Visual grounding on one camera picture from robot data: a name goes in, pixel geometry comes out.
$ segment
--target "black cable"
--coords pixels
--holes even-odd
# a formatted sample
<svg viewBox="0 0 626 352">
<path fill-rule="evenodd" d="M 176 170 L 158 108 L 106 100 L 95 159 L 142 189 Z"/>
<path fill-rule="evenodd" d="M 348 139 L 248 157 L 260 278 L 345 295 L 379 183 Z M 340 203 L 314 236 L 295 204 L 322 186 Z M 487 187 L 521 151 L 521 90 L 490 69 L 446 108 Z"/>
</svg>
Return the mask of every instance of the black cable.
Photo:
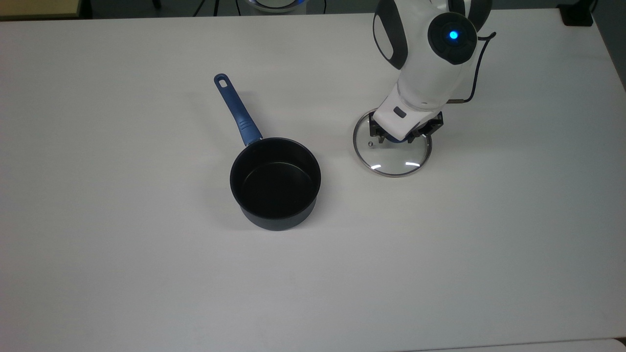
<svg viewBox="0 0 626 352">
<path fill-rule="evenodd" d="M 450 99 L 450 100 L 448 100 L 448 104 L 467 103 L 472 98 L 474 98 L 474 92 L 476 91 L 476 82 L 478 81 L 478 70 L 480 69 L 480 62 L 483 60 L 483 54 L 485 53 L 485 49 L 487 48 L 487 44 L 489 44 L 489 41 L 492 40 L 493 37 L 495 37 L 495 36 L 496 36 L 496 33 L 493 32 L 493 33 L 491 33 L 487 37 L 478 37 L 478 40 L 484 41 L 485 45 L 483 45 L 483 49 L 480 51 L 480 55 L 478 56 L 478 61 L 476 62 L 476 71 L 474 72 L 474 83 L 472 84 L 471 94 L 469 95 L 469 98 L 467 98 L 467 99 Z"/>
<path fill-rule="evenodd" d="M 196 9 L 196 12 L 193 13 L 193 17 L 197 16 L 198 13 L 200 12 L 200 8 L 202 7 L 202 5 L 204 5 L 205 0 L 202 0 L 200 2 L 200 5 L 198 5 L 198 8 Z"/>
</svg>

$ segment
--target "glass lid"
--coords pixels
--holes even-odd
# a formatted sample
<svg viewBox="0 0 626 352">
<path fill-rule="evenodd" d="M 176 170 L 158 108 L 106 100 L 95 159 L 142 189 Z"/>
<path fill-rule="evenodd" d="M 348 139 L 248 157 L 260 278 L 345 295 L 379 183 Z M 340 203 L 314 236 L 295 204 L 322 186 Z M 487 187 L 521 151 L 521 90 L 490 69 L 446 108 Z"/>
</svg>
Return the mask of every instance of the glass lid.
<svg viewBox="0 0 626 352">
<path fill-rule="evenodd" d="M 385 138 L 379 143 L 379 137 L 369 133 L 369 118 L 374 111 L 363 115 L 354 127 L 352 143 L 361 161 L 373 172 L 387 177 L 407 176 L 423 167 L 431 153 L 431 137 L 421 135 L 411 143 L 394 143 Z"/>
</svg>

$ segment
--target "blue handle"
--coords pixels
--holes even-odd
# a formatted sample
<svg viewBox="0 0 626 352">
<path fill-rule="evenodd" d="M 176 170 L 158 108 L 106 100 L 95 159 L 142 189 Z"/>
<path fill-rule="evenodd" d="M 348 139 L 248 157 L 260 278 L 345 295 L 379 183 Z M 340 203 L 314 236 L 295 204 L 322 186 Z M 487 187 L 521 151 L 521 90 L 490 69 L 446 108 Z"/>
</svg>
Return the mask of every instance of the blue handle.
<svg viewBox="0 0 626 352">
<path fill-rule="evenodd" d="M 248 110 L 245 109 L 244 103 L 239 98 L 239 95 L 237 94 L 235 87 L 233 87 L 233 84 L 230 82 L 228 76 L 220 73 L 215 76 L 213 81 L 215 82 L 217 89 L 222 94 L 222 98 L 224 98 L 230 113 L 233 114 L 233 117 L 237 122 L 237 127 L 239 127 L 241 139 L 244 140 L 246 147 L 248 144 L 263 138 L 259 129 L 254 124 L 254 121 L 252 121 Z"/>
</svg>

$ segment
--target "black saucepan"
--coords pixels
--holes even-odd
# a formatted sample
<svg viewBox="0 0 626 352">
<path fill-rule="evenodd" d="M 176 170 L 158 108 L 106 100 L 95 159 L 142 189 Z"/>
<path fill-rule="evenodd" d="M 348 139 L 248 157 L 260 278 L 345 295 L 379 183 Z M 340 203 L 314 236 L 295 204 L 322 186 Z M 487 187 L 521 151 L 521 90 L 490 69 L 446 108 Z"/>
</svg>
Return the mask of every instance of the black saucepan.
<svg viewBox="0 0 626 352">
<path fill-rule="evenodd" d="M 315 156 L 286 138 L 263 138 L 227 75 L 213 79 L 246 148 L 230 169 L 230 189 L 244 215 L 268 230 L 290 229 L 315 206 L 321 173 Z"/>
</svg>

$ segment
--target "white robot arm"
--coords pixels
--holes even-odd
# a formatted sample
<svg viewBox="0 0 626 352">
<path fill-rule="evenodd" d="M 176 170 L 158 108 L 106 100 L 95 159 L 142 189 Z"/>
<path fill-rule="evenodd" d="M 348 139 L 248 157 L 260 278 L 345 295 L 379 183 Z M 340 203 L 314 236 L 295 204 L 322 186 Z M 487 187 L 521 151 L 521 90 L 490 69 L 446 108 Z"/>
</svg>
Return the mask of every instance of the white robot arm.
<svg viewBox="0 0 626 352">
<path fill-rule="evenodd" d="M 475 58 L 491 0 L 381 0 L 374 39 L 400 75 L 372 119 L 404 140 L 441 111 Z"/>
</svg>

